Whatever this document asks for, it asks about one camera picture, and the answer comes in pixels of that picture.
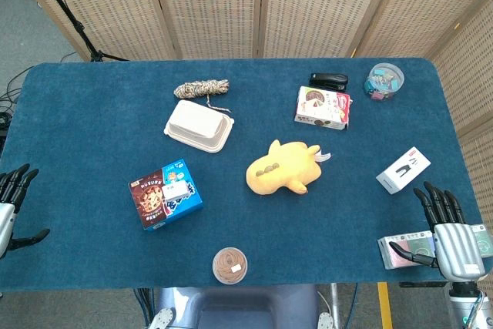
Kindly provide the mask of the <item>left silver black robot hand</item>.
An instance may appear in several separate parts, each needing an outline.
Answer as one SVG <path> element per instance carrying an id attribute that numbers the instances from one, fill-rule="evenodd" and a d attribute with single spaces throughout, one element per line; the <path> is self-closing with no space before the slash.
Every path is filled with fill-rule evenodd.
<path id="1" fill-rule="evenodd" d="M 13 237 L 15 221 L 27 190 L 39 173 L 38 169 L 29 171 L 29 167 L 30 164 L 26 163 L 9 173 L 1 174 L 1 258 L 9 251 L 42 242 L 50 233 L 50 229 L 43 229 L 33 237 Z"/>

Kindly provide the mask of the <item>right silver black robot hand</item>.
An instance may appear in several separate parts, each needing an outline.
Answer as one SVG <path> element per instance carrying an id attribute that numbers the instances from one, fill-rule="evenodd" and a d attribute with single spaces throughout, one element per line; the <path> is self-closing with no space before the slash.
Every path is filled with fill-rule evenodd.
<path id="1" fill-rule="evenodd" d="M 412 263 L 438 268 L 452 283 L 476 282 L 487 276 L 471 225 L 466 223 L 460 203 L 453 193 L 442 191 L 428 181 L 424 192 L 414 188 L 434 241 L 434 257 L 405 250 L 391 241 L 391 249 Z"/>

